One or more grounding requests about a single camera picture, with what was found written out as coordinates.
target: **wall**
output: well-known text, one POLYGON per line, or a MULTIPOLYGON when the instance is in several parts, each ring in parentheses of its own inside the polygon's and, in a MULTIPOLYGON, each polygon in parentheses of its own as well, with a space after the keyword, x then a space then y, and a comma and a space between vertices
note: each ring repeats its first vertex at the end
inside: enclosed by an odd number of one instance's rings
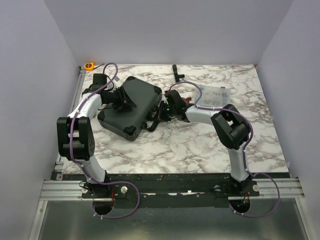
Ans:
POLYGON ((79 65, 256 64, 292 0, 44 0, 79 65))
POLYGON ((79 68, 42 0, 0 7, 0 234, 28 239, 79 68))
POLYGON ((318 0, 295 0, 257 68, 284 157, 299 176, 315 226, 320 226, 319 9, 318 0))

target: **marble table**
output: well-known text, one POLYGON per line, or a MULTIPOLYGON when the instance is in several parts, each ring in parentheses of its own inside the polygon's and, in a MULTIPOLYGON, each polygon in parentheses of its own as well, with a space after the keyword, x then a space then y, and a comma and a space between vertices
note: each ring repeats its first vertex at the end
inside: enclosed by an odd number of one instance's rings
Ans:
MULTIPOLYGON (((256 69, 253 65, 178 65, 178 72, 196 84, 226 87, 231 103, 252 123, 254 137, 246 152, 252 172, 288 172, 276 130, 256 69)), ((82 91, 92 83, 87 72, 82 91)), ((120 65, 119 82, 135 76, 165 90, 175 83, 171 65, 120 65)), ((195 87, 175 86, 182 97, 193 97, 195 87)), ((123 173, 229 173, 227 149, 220 143, 213 126, 178 120, 161 122, 154 132, 142 130, 135 141, 100 126, 97 114, 91 121, 99 164, 113 174, 123 173)), ((63 174, 80 174, 80 169, 65 160, 63 174)))

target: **black case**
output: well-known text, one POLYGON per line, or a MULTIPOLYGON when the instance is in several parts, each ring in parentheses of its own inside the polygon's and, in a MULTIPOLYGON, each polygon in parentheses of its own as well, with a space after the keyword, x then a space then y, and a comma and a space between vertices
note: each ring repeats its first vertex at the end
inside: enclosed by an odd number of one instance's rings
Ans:
POLYGON ((127 112, 117 112, 113 108, 104 109, 100 111, 97 119, 104 128, 133 141, 147 121, 147 115, 160 103, 162 90, 134 76, 129 76, 122 86, 137 107, 127 112))

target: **metal frame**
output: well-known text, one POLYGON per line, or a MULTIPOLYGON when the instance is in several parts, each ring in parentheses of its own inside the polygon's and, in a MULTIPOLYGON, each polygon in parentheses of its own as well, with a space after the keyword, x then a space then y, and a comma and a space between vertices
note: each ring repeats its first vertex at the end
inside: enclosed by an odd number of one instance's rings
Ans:
MULTIPOLYGON (((86 71, 84 67, 80 68, 79 77, 76 85, 76 90, 72 99, 70 112, 72 112, 79 103, 81 89, 85 80, 86 71)), ((57 155, 56 165, 54 170, 61 172, 63 168, 61 156, 57 155)), ((258 186, 260 196, 252 196, 251 199, 275 199, 278 197, 274 183, 269 179, 254 179, 258 186)), ((280 190, 280 197, 294 198, 296 200, 298 212, 301 216, 303 227, 309 240, 317 240, 317 234, 306 205, 305 195, 298 178, 275 178, 274 179, 280 190)), ((39 239, 43 220, 45 218, 48 201, 104 201, 110 202, 110 198, 82 198, 82 188, 79 186, 80 181, 62 180, 58 174, 56 180, 44 181, 39 197, 35 218, 32 229, 29 235, 29 240, 39 239)), ((239 197, 229 197, 229 200, 237 200, 239 197)))

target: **black mounting bracket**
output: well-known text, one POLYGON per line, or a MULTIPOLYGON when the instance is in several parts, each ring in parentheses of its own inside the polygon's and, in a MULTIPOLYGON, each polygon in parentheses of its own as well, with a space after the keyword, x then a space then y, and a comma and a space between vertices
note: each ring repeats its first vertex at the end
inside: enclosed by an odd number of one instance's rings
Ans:
POLYGON ((175 82, 176 83, 180 82, 180 79, 183 79, 185 77, 185 75, 184 74, 178 74, 177 65, 175 65, 175 64, 172 65, 172 69, 173 69, 175 82))

